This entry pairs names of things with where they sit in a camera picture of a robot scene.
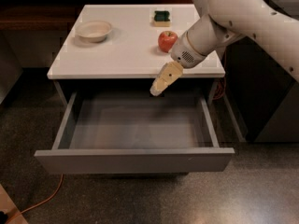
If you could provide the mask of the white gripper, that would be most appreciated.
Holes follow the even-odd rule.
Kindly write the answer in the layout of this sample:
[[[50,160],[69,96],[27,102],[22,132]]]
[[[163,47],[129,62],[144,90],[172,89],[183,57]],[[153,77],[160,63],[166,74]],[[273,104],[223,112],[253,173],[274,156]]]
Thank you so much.
[[[159,96],[162,94],[164,90],[182,76],[183,68],[194,68],[201,63],[206,56],[200,54],[192,47],[188,38],[188,33],[185,32],[177,39],[171,48],[171,58],[175,62],[166,63],[162,67],[160,73],[150,87],[149,91],[151,95]]]

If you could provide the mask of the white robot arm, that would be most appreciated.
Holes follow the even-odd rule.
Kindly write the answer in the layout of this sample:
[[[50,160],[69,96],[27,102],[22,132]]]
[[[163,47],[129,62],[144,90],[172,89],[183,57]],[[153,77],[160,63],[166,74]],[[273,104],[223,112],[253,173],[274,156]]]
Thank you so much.
[[[172,60],[152,83],[160,95],[214,50],[246,36],[258,44],[289,75],[299,81],[299,20],[286,16],[264,0],[207,0],[206,13],[176,41]]]

